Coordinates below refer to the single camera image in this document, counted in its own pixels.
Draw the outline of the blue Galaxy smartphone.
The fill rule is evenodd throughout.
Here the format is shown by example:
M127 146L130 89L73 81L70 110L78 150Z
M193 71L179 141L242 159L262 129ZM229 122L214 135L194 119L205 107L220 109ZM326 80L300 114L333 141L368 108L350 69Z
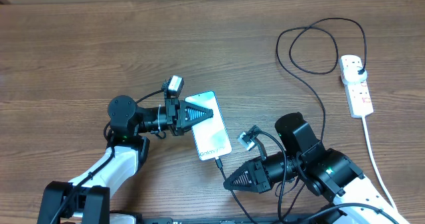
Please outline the blue Galaxy smartphone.
M188 96L186 102L211 109L212 118L208 118L192 127L195 145L201 161L219 158L232 151L230 140L222 119L220 107L213 91Z

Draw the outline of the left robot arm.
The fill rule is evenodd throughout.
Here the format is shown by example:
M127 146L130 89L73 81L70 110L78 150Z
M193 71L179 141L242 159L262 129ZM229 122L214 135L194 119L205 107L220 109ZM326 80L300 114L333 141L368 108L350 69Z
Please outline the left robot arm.
M80 217L81 223L142 223L140 214L111 211L110 200L146 162L150 143L146 134L170 131L182 136L212 118L213 110L170 96L163 106L142 108L133 98L121 95L110 102L108 114L105 154L82 175L46 186L38 223L60 223L71 217Z

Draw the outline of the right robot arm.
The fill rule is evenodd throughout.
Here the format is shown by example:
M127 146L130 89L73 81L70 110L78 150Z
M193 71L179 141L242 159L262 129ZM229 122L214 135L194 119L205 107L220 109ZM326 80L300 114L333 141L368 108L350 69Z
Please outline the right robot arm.
M275 184L302 181L328 204L310 216L289 219L279 212L279 223L406 223L374 187L363 170L345 154L325 148L301 113L286 114L275 123L280 151L267 155L253 126L238 140L248 149L258 147L260 156L244 162L229 175L223 186L235 191L264 193Z

